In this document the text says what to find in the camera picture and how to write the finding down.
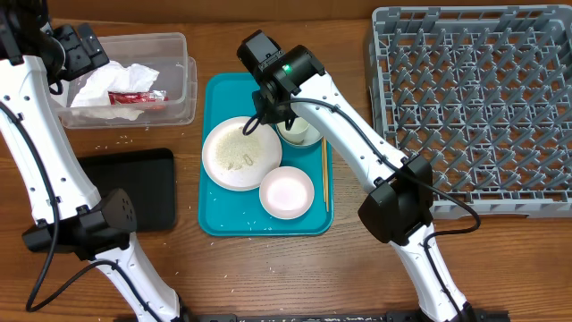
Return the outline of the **pale green cup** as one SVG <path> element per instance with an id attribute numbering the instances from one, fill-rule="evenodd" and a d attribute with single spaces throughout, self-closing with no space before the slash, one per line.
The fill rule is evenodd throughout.
<path id="1" fill-rule="evenodd" d="M 292 122 L 278 123 L 277 129 L 287 141 L 293 144 L 300 144 L 307 136 L 309 123 L 303 118 L 297 117 Z"/>

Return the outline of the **grey bowl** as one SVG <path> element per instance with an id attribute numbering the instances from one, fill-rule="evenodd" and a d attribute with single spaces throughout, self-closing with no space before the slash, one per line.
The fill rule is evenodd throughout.
<path id="1" fill-rule="evenodd" d="M 322 140 L 322 134 L 313 126 L 308 125 L 302 131 L 291 129 L 287 131 L 280 124 L 276 126 L 280 138 L 294 148 L 310 148 Z"/>

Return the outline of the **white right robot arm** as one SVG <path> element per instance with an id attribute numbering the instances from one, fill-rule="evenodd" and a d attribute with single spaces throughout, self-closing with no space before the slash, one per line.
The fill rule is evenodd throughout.
<path id="1" fill-rule="evenodd" d="M 283 51 L 262 30 L 245 38 L 237 57 L 259 89 L 244 134 L 262 124 L 291 128 L 302 118 L 341 155 L 367 196 L 358 216 L 375 239 L 398 253 L 416 289 L 423 321 L 476 321 L 436 244 L 431 208 L 438 190 L 423 157 L 407 157 L 383 139 L 338 91 L 309 49 Z"/>

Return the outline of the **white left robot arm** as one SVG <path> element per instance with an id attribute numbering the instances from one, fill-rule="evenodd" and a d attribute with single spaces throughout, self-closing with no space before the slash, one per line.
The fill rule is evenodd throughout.
<path id="1" fill-rule="evenodd" d="M 23 236 L 46 261 L 26 310 L 36 301 L 55 253 L 86 260 L 128 302 L 138 321 L 191 321 L 179 294 L 150 263 L 135 234 L 130 197 L 122 189 L 102 198 L 75 157 L 52 106 L 53 84 L 101 66 L 105 56 L 90 46 L 90 29 L 64 26 L 51 33 L 35 21 L 1 14 L 1 133 L 29 191 L 35 224 Z"/>

